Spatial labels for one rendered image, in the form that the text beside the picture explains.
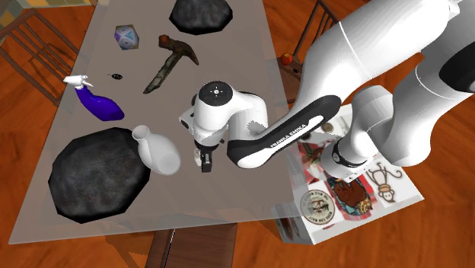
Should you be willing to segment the white vase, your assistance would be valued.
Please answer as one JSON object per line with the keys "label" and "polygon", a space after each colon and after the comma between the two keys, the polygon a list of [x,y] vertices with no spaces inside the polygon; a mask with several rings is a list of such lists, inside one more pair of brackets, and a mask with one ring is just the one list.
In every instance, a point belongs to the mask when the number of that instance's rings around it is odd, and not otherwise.
{"label": "white vase", "polygon": [[145,125],[134,128],[132,137],[138,142],[139,157],[146,167],[167,176],[180,169],[180,155],[170,139],[151,132]]}

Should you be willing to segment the brown wooden chair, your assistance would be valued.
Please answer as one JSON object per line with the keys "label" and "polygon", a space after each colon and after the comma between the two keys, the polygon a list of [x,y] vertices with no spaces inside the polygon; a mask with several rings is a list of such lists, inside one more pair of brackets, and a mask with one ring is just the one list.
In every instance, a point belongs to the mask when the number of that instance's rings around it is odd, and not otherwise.
{"label": "brown wooden chair", "polygon": [[[46,43],[43,38],[27,23],[31,17],[36,17],[46,27],[48,27],[76,56],[79,54],[73,42],[67,38],[57,27],[52,25],[39,11],[30,8],[24,14],[14,19],[10,24],[0,30],[0,39],[10,37],[23,49],[25,49],[34,59],[44,66],[52,75],[60,81],[72,72],[69,65],[61,56],[52,50],[51,43]],[[62,94],[55,97],[47,91],[35,78],[28,74],[4,49],[0,47],[0,56],[23,78],[31,83],[41,94],[43,94],[56,107],[59,106]]]}
{"label": "brown wooden chair", "polygon": [[236,224],[105,237],[129,268],[232,268]]}
{"label": "brown wooden chair", "polygon": [[319,24],[316,29],[314,36],[312,37],[313,44],[318,37],[330,29],[334,24],[339,22],[339,19],[336,15],[329,9],[324,0],[316,0],[315,5],[312,9],[312,12],[308,18],[308,21],[304,27],[304,30],[299,37],[297,45],[293,51],[293,61],[290,65],[282,65],[280,58],[277,58],[277,63],[279,66],[279,71],[282,78],[282,84],[285,90],[285,96],[288,104],[293,104],[295,102],[296,95],[298,93],[298,87],[301,80],[303,60],[298,58],[298,54],[301,51],[304,41],[307,39],[307,35],[310,32],[311,25],[314,22],[314,19],[318,18]]}

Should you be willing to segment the rusty brown hammer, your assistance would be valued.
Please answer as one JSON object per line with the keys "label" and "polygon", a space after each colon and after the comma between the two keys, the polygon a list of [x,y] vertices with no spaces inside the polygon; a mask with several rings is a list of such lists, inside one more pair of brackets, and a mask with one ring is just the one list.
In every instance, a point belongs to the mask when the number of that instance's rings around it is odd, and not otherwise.
{"label": "rusty brown hammer", "polygon": [[149,94],[154,90],[158,89],[162,85],[166,77],[171,73],[174,66],[183,56],[190,58],[196,65],[199,65],[199,60],[196,54],[194,53],[193,48],[183,41],[175,40],[170,38],[166,34],[162,34],[158,38],[158,46],[164,49],[168,49],[172,53],[166,59],[163,66],[160,68],[155,77],[147,85],[147,87],[143,91],[143,94]]}

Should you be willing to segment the grey dining table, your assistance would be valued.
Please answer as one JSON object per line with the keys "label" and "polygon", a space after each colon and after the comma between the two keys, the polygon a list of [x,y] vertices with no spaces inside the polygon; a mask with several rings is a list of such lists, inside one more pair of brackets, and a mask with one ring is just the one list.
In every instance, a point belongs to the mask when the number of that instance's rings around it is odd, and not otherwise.
{"label": "grey dining table", "polygon": [[[221,32],[200,36],[181,33],[170,22],[174,0],[110,0],[97,7],[73,73],[88,76],[95,94],[119,104],[125,113],[119,127],[146,125],[168,137],[180,153],[180,170],[171,176],[151,173],[123,214],[84,224],[59,215],[48,187],[55,158],[73,139],[110,128],[67,86],[12,230],[12,244],[271,219],[272,205],[292,200],[289,150],[245,170],[220,145],[212,171],[203,173],[193,159],[193,137],[179,121],[193,95],[212,80],[261,96],[270,122],[287,111],[262,0],[228,2],[231,22]],[[114,38],[116,26],[128,24],[139,36],[138,49],[122,50]],[[143,94],[172,53],[158,46],[162,34],[189,44],[199,65],[183,56],[158,89]],[[111,78],[114,73],[123,78]]]}

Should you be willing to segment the large black rock slab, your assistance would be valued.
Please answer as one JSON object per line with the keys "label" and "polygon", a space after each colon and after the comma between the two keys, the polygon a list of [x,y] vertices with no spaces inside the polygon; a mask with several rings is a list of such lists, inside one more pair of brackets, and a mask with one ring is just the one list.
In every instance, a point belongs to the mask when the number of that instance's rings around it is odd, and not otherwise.
{"label": "large black rock slab", "polygon": [[132,131],[113,127],[70,141],[53,162],[48,184],[58,214],[83,224],[124,213],[150,173]]}

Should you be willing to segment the blue spray bottle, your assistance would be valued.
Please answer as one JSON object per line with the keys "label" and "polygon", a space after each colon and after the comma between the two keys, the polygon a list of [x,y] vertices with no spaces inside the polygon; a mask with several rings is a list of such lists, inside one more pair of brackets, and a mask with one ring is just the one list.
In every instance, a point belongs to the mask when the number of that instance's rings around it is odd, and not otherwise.
{"label": "blue spray bottle", "polygon": [[117,121],[125,117],[125,113],[113,100],[95,95],[90,91],[92,84],[87,82],[86,75],[66,76],[63,81],[75,87],[75,92],[82,105],[101,121]]}

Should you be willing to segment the small black rock slab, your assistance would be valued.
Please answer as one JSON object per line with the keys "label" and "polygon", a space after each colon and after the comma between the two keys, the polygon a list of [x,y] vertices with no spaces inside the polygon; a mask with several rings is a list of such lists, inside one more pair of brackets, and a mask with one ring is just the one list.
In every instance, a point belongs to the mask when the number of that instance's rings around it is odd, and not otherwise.
{"label": "small black rock slab", "polygon": [[202,35],[222,31],[233,18],[225,0],[176,0],[169,20],[185,34]]}

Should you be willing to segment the purple white polyhedral die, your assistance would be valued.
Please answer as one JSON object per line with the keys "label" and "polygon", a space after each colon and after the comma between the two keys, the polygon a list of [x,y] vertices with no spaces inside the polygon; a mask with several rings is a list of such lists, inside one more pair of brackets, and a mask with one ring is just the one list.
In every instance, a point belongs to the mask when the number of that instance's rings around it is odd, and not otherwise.
{"label": "purple white polyhedral die", "polygon": [[139,36],[132,24],[116,26],[114,38],[122,50],[139,48]]}

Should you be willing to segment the sticker patterned robot stand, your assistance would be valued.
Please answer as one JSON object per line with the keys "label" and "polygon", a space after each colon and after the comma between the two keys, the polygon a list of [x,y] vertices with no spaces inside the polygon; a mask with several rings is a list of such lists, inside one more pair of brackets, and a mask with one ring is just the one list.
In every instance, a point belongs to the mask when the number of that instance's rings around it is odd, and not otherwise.
{"label": "sticker patterned robot stand", "polygon": [[318,244],[423,200],[404,170],[379,155],[351,183],[324,171],[320,164],[324,147],[348,132],[351,119],[351,106],[345,105],[298,143],[304,170],[297,178],[307,183],[294,189],[295,201],[271,208],[285,243]]}

